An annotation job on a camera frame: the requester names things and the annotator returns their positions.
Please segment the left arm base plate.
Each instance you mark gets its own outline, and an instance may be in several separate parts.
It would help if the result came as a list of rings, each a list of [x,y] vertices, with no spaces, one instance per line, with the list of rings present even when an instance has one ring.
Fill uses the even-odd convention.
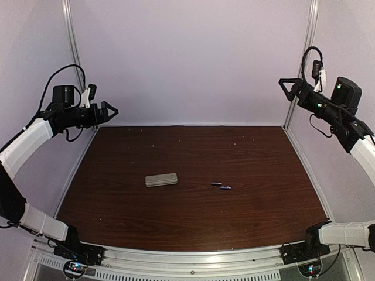
[[[53,253],[56,256],[73,260],[88,266],[100,266],[104,256],[104,248],[90,244],[81,244],[78,249],[73,249],[60,241],[54,241],[56,246]]]

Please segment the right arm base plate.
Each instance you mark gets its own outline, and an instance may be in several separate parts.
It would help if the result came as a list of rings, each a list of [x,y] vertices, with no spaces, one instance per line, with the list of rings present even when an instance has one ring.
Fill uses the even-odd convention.
[[[286,242],[279,249],[284,265],[319,259],[330,253],[330,247],[320,244],[309,246],[306,242],[291,244]]]

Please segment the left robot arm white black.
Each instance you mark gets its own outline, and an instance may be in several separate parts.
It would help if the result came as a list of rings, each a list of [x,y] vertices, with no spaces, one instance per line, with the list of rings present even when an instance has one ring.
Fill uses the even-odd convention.
[[[1,217],[7,220],[8,227],[22,227],[62,242],[62,251],[72,260],[84,255],[77,229],[30,205],[13,181],[27,160],[56,135],[72,127],[89,129],[118,115],[118,109],[105,101],[91,102],[96,89],[96,85],[90,84],[80,95],[79,104],[75,104],[75,86],[55,86],[47,109],[37,112],[32,121],[1,148]]]

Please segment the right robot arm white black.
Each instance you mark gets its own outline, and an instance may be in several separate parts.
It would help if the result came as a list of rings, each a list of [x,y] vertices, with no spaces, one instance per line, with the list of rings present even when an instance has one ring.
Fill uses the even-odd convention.
[[[327,98],[302,78],[281,78],[278,82],[288,101],[297,99],[298,106],[330,125],[344,150],[374,180],[374,133],[356,117],[362,96],[360,87],[348,78],[338,77],[332,96]],[[374,251],[374,221],[321,222],[306,230],[300,252],[313,258],[323,245],[346,245]]]

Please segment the grey remote control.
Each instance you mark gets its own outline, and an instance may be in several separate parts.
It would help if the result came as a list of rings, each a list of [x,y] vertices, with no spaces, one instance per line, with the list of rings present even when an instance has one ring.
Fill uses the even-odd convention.
[[[178,175],[176,173],[157,174],[145,177],[145,185],[147,187],[168,186],[178,183]]]

